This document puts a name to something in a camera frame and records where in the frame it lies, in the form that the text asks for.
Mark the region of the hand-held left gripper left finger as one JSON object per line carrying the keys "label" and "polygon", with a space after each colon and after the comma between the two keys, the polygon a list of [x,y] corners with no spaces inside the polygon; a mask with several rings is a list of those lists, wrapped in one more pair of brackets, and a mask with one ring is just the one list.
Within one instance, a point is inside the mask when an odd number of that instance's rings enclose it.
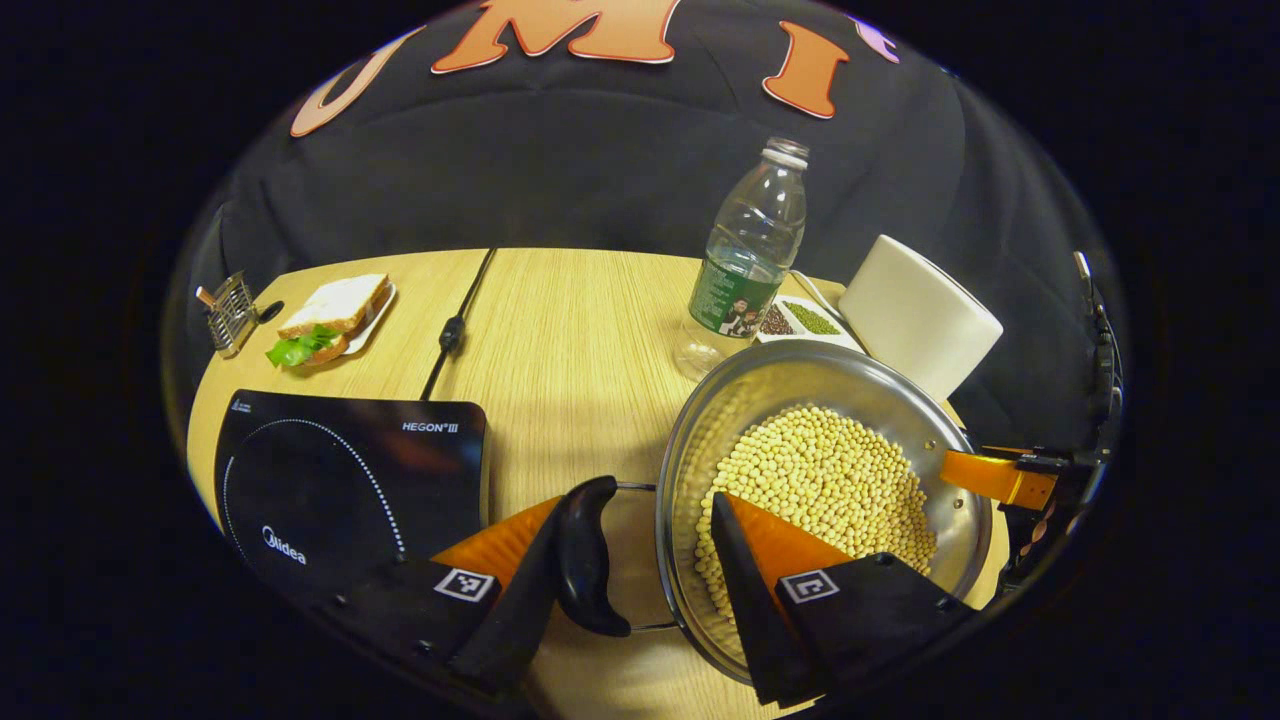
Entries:
{"label": "hand-held left gripper left finger", "polygon": [[430,559],[375,569],[330,597],[330,624],[417,680],[500,698],[526,675],[556,583],[558,496]]}

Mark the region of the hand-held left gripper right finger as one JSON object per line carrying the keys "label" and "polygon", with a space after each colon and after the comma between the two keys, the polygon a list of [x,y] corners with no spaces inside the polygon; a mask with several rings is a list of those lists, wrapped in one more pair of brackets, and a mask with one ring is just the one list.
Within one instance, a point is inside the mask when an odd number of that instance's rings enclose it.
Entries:
{"label": "hand-held left gripper right finger", "polygon": [[892,553],[854,559],[733,495],[713,498],[710,533],[764,705],[869,689],[975,616]]}

